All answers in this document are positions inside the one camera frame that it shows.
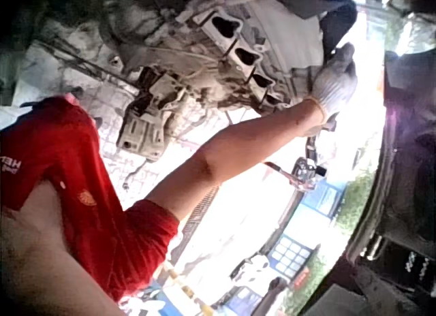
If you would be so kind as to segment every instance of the sleeve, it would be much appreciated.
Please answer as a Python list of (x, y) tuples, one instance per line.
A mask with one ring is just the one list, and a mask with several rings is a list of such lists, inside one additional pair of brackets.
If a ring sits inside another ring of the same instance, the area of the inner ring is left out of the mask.
[(110, 280), (115, 300), (150, 283), (153, 273), (164, 262), (179, 225), (174, 215), (150, 200), (140, 200), (124, 213), (127, 237), (117, 247)]

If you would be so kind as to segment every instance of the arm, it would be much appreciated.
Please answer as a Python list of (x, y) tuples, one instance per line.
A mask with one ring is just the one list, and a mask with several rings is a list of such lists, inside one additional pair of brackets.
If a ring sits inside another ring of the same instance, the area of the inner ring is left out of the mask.
[(161, 181), (147, 199), (181, 220), (214, 186), (252, 168), (322, 119), (318, 105), (304, 100), (287, 110), (231, 125)]
[(351, 44), (338, 49), (317, 75), (312, 94), (300, 104), (220, 131), (160, 182), (147, 199), (181, 220), (212, 187), (263, 161), (310, 128), (325, 123), (346, 105), (356, 89), (353, 53)]

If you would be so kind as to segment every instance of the grate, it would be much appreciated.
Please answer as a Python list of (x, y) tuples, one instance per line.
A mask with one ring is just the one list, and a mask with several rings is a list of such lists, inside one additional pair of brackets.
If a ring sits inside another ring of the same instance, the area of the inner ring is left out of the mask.
[[(202, 221), (203, 217), (205, 216), (207, 210), (211, 206), (213, 200), (215, 199), (217, 193), (218, 193), (219, 187), (214, 187), (211, 189), (207, 195), (204, 196), (202, 201), (194, 208), (193, 212), (191, 213), (191, 216), (189, 216), (188, 221), (186, 222), (182, 233), (183, 233), (183, 239), (179, 246), (174, 248), (174, 250), (171, 252), (171, 264), (176, 265), (178, 259), (182, 255), (183, 251), (185, 250), (186, 246), (188, 245), (189, 241), (191, 240), (193, 234), (197, 230), (198, 225)], [(168, 278), (168, 273), (162, 271), (159, 277), (157, 278), (157, 282), (160, 285), (164, 285)]]

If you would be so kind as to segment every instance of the wire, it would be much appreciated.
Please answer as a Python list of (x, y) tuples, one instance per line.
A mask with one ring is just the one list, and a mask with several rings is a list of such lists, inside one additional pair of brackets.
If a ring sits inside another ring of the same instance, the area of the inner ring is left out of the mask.
[(218, 59), (214, 59), (213, 57), (206, 56), (203, 54), (197, 54), (194, 52), (187, 52), (186, 50), (179, 50), (179, 49), (173, 49), (173, 48), (162, 48), (162, 47), (154, 47), (154, 46), (145, 46), (145, 47), (148, 49), (151, 49), (151, 50), (161, 50), (161, 51), (173, 52), (173, 53), (177, 53), (177, 54), (185, 54), (188, 56), (197, 57), (199, 59), (206, 59), (206, 60), (208, 60), (210, 62), (214, 62), (214, 63), (219, 62)]
[(125, 177), (125, 179), (124, 179), (124, 182), (123, 182), (123, 189), (124, 190), (129, 190), (129, 183), (128, 183), (128, 181), (129, 181), (129, 179), (132, 177), (132, 176), (135, 176), (137, 173), (139, 173), (139, 171), (145, 166), (145, 164), (147, 164), (147, 162), (148, 162), (148, 160), (147, 160), (147, 158), (142, 162), (142, 164), (141, 165), (139, 165), (137, 168), (136, 168), (136, 170), (134, 170), (133, 172), (130, 172), (126, 177)]

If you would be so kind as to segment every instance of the hand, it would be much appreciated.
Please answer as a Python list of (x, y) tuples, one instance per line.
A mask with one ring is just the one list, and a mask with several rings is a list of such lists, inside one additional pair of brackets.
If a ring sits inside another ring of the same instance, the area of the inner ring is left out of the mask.
[(315, 78), (311, 99), (321, 108), (325, 123), (334, 113), (340, 112), (351, 99), (357, 87), (356, 65), (353, 62), (354, 46), (350, 43), (338, 48)]

